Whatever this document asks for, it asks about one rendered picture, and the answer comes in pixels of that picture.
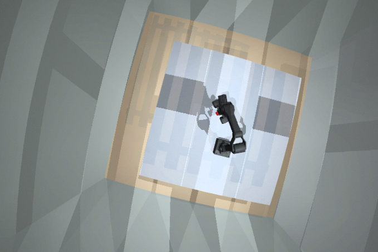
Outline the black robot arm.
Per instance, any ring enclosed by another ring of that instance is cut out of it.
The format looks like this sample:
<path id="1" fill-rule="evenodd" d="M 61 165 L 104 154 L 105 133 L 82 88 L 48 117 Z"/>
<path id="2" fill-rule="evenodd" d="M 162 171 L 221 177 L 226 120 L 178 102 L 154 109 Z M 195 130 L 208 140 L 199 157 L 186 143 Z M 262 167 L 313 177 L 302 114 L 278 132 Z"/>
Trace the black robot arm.
<path id="1" fill-rule="evenodd" d="M 219 95 L 218 101 L 220 104 L 220 113 L 223 114 L 224 117 L 227 117 L 233 136 L 230 143 L 219 144 L 219 153 L 223 154 L 232 152 L 233 154 L 236 154 L 246 152 L 246 140 L 243 138 L 243 132 L 240 130 L 238 121 L 235 117 L 234 105 L 231 102 L 227 102 L 226 94 Z M 241 138 L 243 142 L 234 144 L 236 138 Z"/>

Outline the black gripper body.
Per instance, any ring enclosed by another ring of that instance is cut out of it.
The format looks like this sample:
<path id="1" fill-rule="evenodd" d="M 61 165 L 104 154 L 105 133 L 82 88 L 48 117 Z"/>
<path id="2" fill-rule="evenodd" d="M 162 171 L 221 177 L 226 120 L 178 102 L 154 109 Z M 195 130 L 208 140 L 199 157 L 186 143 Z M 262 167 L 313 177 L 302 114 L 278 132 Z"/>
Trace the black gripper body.
<path id="1" fill-rule="evenodd" d="M 223 114 L 220 113 L 220 107 L 219 107 L 220 104 L 219 104 L 218 99 L 215 100 L 215 101 L 213 101 L 212 104 L 213 104 L 213 106 L 217 107 L 218 114 L 223 116 Z M 224 116 L 223 116 L 223 118 L 220 121 L 221 121 L 222 124 L 228 122 L 227 117 L 224 117 Z"/>

